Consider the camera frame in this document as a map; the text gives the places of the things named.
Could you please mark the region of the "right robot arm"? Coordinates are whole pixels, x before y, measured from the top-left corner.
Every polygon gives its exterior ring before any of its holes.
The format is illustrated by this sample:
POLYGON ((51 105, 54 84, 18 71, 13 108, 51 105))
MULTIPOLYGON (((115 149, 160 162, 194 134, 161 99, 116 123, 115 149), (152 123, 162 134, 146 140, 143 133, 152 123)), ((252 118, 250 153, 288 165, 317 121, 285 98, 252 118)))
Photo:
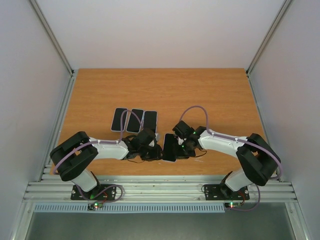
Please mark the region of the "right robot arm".
POLYGON ((276 169, 282 169, 280 158, 259 134, 237 137, 204 126, 193 129, 182 120, 172 130, 187 153, 195 149, 212 150, 238 159, 241 168, 228 173, 218 185, 225 200, 248 185, 265 186, 276 169))

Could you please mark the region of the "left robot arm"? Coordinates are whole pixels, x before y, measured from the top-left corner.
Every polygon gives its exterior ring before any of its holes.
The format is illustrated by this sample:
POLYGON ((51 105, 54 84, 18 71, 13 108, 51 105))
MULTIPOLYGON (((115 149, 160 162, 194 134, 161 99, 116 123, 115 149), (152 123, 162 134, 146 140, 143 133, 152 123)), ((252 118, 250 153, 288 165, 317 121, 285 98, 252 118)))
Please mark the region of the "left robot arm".
POLYGON ((101 140, 79 131, 55 147, 49 154, 54 164, 54 174, 62 181, 77 185, 89 199, 96 199, 101 187, 94 174, 87 170, 92 161, 98 159, 131 160, 140 157, 143 161, 160 160, 162 147, 151 129, 119 140, 101 140))

